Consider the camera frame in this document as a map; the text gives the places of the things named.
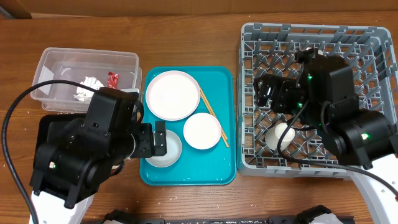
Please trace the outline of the grey bowl with rice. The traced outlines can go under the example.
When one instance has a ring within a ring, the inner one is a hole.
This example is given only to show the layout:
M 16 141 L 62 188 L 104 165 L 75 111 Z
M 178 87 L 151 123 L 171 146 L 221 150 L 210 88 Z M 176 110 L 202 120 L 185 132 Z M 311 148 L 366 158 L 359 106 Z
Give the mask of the grey bowl with rice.
M 170 130 L 166 130 L 167 153 L 164 156 L 154 156 L 146 161 L 159 168 L 164 168 L 176 163 L 182 153 L 182 142 L 180 138 Z

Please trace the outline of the white cup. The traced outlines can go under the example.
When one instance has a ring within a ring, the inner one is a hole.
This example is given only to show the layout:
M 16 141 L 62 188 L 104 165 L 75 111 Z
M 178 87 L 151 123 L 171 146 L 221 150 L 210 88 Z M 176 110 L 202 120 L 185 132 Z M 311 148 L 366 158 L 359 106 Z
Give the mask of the white cup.
M 287 128 L 287 123 L 280 123 L 272 128 L 270 128 L 265 135 L 265 142 L 267 146 L 275 151 L 277 149 L 277 143 L 279 142 L 280 137 L 282 136 L 283 132 Z M 295 130 L 293 128 L 290 128 L 286 135 L 284 136 L 280 149 L 284 150 L 286 149 L 289 144 L 293 141 L 295 137 Z

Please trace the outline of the medium white plate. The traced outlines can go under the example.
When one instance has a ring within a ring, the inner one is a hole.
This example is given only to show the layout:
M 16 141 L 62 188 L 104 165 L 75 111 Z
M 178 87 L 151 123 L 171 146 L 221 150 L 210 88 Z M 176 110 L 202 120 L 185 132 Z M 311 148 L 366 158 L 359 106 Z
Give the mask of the medium white plate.
M 220 122 L 209 113 L 197 113 L 189 117 L 183 127 L 183 136 L 193 148 L 207 150 L 221 138 Z

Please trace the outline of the large white plate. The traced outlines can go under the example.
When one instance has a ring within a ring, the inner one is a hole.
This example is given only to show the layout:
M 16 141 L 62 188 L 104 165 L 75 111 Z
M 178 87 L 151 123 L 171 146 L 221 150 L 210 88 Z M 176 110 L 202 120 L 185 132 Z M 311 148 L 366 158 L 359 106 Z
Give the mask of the large white plate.
M 188 73 L 170 70 L 150 81 L 146 90 L 146 104 L 156 117 L 178 121 L 190 116 L 200 102 L 198 82 Z

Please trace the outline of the red snack wrapper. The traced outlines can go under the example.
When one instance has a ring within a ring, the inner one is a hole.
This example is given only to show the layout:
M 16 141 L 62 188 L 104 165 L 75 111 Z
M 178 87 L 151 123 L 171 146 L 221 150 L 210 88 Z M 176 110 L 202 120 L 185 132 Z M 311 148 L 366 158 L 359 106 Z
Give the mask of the red snack wrapper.
M 107 87 L 116 89 L 119 80 L 119 75 L 117 73 L 109 72 L 107 79 Z

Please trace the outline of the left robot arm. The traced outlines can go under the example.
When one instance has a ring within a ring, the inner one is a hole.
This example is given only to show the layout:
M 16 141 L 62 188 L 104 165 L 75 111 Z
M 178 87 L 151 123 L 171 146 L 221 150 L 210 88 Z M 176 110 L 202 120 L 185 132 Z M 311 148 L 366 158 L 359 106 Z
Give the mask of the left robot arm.
M 137 94 L 102 87 L 85 114 L 41 119 L 30 180 L 39 223 L 80 223 L 114 166 L 166 154 L 165 122 L 143 123 L 135 111 L 144 111 Z

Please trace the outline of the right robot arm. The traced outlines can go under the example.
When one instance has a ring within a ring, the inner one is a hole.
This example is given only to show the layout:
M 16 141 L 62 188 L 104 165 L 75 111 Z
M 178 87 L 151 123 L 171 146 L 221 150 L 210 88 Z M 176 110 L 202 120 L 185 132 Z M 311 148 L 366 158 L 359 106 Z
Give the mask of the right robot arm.
M 379 111 L 362 109 L 354 89 L 353 70 L 340 56 L 316 48 L 298 51 L 297 78 L 263 74 L 253 80 L 258 106 L 289 114 L 284 129 L 267 132 L 267 143 L 287 161 L 282 143 L 294 128 L 315 130 L 337 158 L 335 169 L 347 171 L 374 223 L 397 222 L 397 126 Z

